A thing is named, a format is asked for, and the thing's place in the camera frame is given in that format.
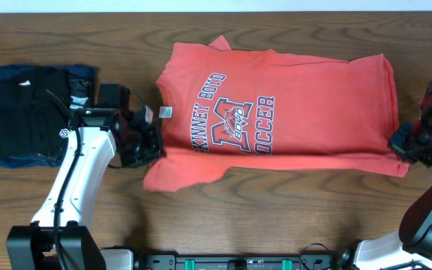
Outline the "red printed t-shirt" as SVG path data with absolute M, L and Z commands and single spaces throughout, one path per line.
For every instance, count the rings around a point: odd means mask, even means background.
M 232 167 L 361 170 L 402 177 L 387 146 L 399 125 L 394 72 L 384 55 L 352 61 L 176 43 L 157 79 L 164 156 L 143 180 L 177 191 Z

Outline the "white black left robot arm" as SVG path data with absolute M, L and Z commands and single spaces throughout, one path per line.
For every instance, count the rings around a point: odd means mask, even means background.
M 143 106 L 78 109 L 67 150 L 43 205 L 27 226 L 13 226 L 6 247 L 12 269 L 142 269 L 129 247 L 100 249 L 90 233 L 103 175 L 115 155 L 123 167 L 149 164 L 161 154 L 153 112 Z

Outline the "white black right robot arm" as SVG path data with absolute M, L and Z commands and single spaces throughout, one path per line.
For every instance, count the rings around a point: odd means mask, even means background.
M 432 167 L 432 81 L 415 124 L 402 124 L 388 147 L 403 161 Z M 432 269 L 432 185 L 406 211 L 395 233 L 347 248 L 340 269 Z

